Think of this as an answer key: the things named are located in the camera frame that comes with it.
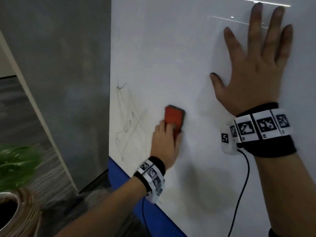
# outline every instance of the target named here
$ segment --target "blue whiteboard edge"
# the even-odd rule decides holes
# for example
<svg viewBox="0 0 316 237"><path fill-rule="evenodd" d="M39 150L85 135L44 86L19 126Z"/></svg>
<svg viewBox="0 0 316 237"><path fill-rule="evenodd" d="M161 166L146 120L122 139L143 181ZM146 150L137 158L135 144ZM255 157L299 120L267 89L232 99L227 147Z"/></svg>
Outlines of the blue whiteboard edge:
<svg viewBox="0 0 316 237"><path fill-rule="evenodd" d="M108 176L113 190L118 189L129 180L129 176L109 158ZM142 200L134 208L134 213L144 224L142 215ZM172 222L172 220L156 205L149 203L146 199L144 202L144 214L148 229L153 237L186 237L186 235Z"/></svg>

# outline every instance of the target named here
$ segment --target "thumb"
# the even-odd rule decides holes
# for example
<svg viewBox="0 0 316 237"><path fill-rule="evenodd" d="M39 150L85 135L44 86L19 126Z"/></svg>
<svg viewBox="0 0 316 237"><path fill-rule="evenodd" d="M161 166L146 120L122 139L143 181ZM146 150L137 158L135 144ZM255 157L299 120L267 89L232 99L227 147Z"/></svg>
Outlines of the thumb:
<svg viewBox="0 0 316 237"><path fill-rule="evenodd" d="M179 154L179 149L180 149L180 144L182 141L182 136L183 136L183 132L180 132L177 137L176 137L176 141L175 141L175 150L176 150L176 154Z"/></svg>
<svg viewBox="0 0 316 237"><path fill-rule="evenodd" d="M218 96L221 95L221 93L223 92L225 88L224 83L221 80L221 78L214 72L210 74L210 79L214 87L216 98L218 99Z"/></svg>

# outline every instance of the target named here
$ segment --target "green leaf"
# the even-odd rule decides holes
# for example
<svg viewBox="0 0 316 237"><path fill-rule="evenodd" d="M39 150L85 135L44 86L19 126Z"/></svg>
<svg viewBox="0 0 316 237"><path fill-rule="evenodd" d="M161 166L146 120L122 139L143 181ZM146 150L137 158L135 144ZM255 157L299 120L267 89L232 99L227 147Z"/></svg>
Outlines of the green leaf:
<svg viewBox="0 0 316 237"><path fill-rule="evenodd" d="M33 147L0 145L0 191L28 183L40 162L41 156Z"/></svg>

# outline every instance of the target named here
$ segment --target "wooden floor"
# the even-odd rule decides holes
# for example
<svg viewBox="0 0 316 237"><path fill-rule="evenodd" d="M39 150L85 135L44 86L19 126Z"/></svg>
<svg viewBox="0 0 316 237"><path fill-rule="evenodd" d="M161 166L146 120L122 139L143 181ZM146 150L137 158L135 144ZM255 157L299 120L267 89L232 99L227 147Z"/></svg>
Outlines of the wooden floor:
<svg viewBox="0 0 316 237"><path fill-rule="evenodd" d="M0 143L32 145L42 154L43 161L29 184L43 211L39 236L55 235L112 191L105 174L94 190L77 195L16 77L0 79ZM131 214L118 232L119 236L148 235L136 216Z"/></svg>

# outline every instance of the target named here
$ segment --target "soil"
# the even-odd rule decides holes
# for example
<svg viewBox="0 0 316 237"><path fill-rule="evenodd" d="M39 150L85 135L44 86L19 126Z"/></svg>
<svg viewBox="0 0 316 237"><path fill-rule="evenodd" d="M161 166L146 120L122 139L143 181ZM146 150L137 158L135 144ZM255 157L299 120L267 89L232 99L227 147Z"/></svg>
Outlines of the soil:
<svg viewBox="0 0 316 237"><path fill-rule="evenodd" d="M17 208L18 203L14 200L8 200L0 203L0 229L2 229L10 221L10 219L12 219Z"/></svg>

